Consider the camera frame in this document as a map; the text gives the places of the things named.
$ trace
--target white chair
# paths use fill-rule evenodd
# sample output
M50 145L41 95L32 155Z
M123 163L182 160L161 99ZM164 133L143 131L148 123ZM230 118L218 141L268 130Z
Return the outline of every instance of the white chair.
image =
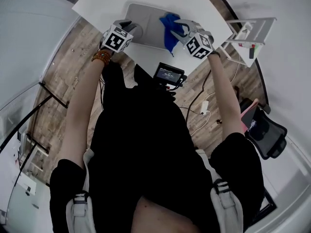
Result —
M274 21L276 21L275 17L226 21L233 34L225 41L225 45L219 48L224 52L228 60L250 67L257 58L262 46L265 45ZM242 23L243 26L239 32L236 32L231 25L232 23ZM233 59L225 50L229 44L238 52L239 60ZM254 52L251 58L250 48L252 47Z

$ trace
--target white wall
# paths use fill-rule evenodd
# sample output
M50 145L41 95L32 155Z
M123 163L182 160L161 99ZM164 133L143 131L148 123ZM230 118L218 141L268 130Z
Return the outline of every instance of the white wall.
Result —
M19 184L13 190L7 214L7 226L14 232L52 233L50 189L36 181L35 196L27 196Z
M272 109L269 117L288 129L311 160L311 0L227 1L239 19L277 18L258 57ZM304 168L303 158L295 155L288 142L277 159L261 162L265 186L278 208L248 232L289 232L289 226L295 229L291 232L303 232L310 226L310 167Z
M0 109L39 81L77 20L65 0L0 0Z

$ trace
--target person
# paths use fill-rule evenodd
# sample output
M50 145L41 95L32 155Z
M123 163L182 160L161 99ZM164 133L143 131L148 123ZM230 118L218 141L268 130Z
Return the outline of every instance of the person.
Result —
M208 60L223 128L210 164L240 200L246 230L264 196L260 160L244 136L239 103L219 54ZM66 204L84 185L87 128L101 75L103 111L87 165L96 232L220 232L209 195L211 174L171 94L140 84L128 89L121 67L100 59L86 68L68 107L61 157L50 181L54 232L68 231Z

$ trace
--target buckle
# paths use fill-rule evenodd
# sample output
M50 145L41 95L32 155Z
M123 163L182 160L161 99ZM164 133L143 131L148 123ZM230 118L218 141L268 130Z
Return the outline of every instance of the buckle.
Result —
M231 189L229 188L228 182L223 181L222 179L215 180L213 186L216 190L217 195L219 195L220 193L226 193L226 192L231 191Z
M87 204L87 198L89 197L88 192L82 191L82 193L76 194L73 198L74 204Z

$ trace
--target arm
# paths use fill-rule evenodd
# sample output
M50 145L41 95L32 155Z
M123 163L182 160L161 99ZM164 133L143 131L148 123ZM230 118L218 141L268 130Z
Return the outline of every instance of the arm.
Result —
M89 64L75 88L67 110L60 156L61 159L70 160L81 168L84 168L83 154L86 151L87 128L103 67L103 61L98 59Z
M212 70L216 100L223 121L223 140L234 132L244 135L240 105L220 58L217 54L210 54L208 60Z

